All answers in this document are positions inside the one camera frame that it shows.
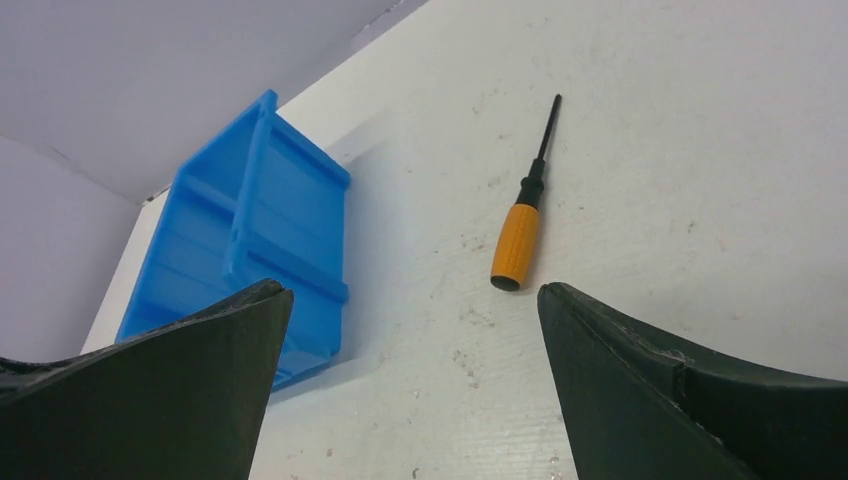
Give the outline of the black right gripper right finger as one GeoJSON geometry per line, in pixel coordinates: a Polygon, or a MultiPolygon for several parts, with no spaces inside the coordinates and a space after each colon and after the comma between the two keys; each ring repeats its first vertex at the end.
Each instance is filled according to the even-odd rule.
{"type": "Polygon", "coordinates": [[[741,360],[565,283],[538,314],[582,479],[843,479],[847,385],[741,360]]]}

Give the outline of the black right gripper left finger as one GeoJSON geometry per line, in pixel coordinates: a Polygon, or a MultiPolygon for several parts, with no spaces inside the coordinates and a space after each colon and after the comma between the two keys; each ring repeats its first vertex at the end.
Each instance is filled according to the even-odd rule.
{"type": "Polygon", "coordinates": [[[245,479],[294,296],[266,279],[87,354],[1,362],[5,479],[245,479]]]}

